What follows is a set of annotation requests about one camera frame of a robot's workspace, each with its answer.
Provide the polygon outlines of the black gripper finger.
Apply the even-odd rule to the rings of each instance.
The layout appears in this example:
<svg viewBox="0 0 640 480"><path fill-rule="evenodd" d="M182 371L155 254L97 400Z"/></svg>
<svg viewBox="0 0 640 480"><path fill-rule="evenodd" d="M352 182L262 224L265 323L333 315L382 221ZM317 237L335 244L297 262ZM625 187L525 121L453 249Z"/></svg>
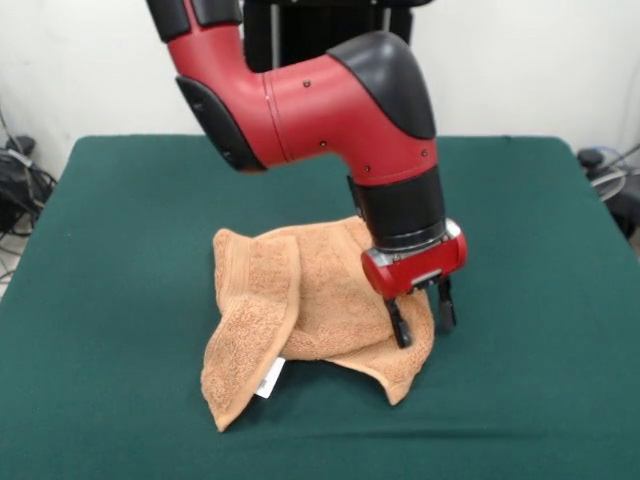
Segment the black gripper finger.
<svg viewBox="0 0 640 480"><path fill-rule="evenodd" d="M409 322L401 312L401 306L407 296L394 297L384 300L384 305L389 314L395 341L400 349L406 349L413 343Z"/></svg>
<svg viewBox="0 0 640 480"><path fill-rule="evenodd" d="M456 313L452 298L452 284L448 277L438 281L439 329L441 333L450 333L456 327Z"/></svg>

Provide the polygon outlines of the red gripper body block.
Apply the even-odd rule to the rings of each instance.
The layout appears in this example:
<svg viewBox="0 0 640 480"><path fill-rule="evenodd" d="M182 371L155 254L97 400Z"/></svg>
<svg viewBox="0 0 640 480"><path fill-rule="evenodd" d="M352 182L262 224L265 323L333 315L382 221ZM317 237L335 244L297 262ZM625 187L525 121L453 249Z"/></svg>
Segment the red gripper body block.
<svg viewBox="0 0 640 480"><path fill-rule="evenodd" d="M404 253L384 253L372 247L361 254L361 263L373 290L389 300L448 277L462 268L467 258L466 238L460 226L447 218L445 235L435 243Z"/></svg>

